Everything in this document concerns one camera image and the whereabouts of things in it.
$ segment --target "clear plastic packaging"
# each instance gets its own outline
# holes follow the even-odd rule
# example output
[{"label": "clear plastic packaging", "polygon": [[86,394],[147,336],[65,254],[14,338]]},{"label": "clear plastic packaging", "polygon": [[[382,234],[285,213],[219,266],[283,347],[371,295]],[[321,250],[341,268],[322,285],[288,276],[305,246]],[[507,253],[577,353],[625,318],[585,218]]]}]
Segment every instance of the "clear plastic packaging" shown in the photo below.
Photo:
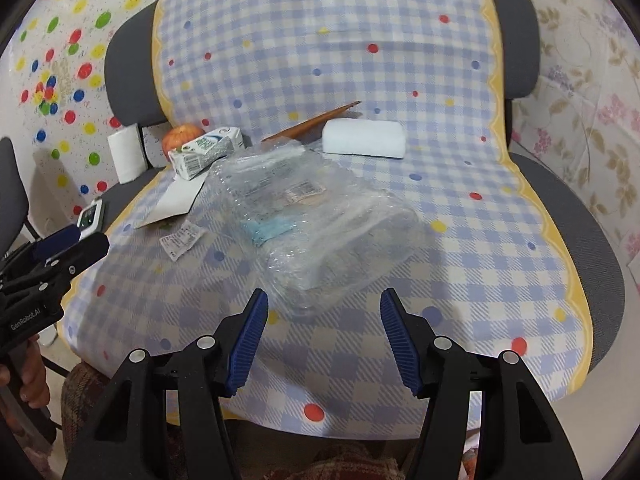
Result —
[{"label": "clear plastic packaging", "polygon": [[212,173],[257,286],[285,314],[334,306],[424,240],[405,202],[295,141],[249,148]]}]

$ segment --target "floral wallpaper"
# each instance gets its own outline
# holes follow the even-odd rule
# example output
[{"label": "floral wallpaper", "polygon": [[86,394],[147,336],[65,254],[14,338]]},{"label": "floral wallpaper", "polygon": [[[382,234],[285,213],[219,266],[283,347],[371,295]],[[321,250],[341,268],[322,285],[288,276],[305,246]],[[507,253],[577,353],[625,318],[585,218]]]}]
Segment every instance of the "floral wallpaper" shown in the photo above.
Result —
[{"label": "floral wallpaper", "polygon": [[540,77],[514,102],[513,139],[575,191],[640,282],[640,46],[610,0],[532,1]]}]

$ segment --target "chair backrest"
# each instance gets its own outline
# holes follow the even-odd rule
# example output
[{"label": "chair backrest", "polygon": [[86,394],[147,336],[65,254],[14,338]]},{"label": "chair backrest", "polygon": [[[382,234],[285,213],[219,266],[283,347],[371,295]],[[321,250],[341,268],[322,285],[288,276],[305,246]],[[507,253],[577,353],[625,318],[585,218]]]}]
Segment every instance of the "chair backrest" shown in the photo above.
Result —
[{"label": "chair backrest", "polygon": [[29,213],[29,199],[18,173],[11,139],[0,139],[0,256],[18,237]]}]

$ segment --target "sticker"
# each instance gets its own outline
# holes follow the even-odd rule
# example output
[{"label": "sticker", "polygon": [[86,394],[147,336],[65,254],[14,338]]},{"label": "sticker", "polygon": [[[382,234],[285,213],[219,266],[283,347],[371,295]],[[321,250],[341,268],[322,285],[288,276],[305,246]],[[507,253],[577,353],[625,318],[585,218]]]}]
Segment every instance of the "sticker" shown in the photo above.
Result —
[{"label": "sticker", "polygon": [[160,245],[164,252],[169,255],[172,262],[176,262],[180,256],[191,249],[200,237],[205,233],[205,229],[185,220],[184,224],[172,235],[160,238]]}]

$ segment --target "paper towel roll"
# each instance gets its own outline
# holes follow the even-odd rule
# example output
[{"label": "paper towel roll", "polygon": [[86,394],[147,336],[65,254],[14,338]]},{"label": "paper towel roll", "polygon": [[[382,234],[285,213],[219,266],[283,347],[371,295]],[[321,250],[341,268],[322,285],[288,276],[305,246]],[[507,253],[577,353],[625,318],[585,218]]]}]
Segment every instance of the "paper towel roll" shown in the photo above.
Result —
[{"label": "paper towel roll", "polygon": [[147,170],[138,125],[132,124],[107,137],[109,149],[121,184],[137,179]]}]

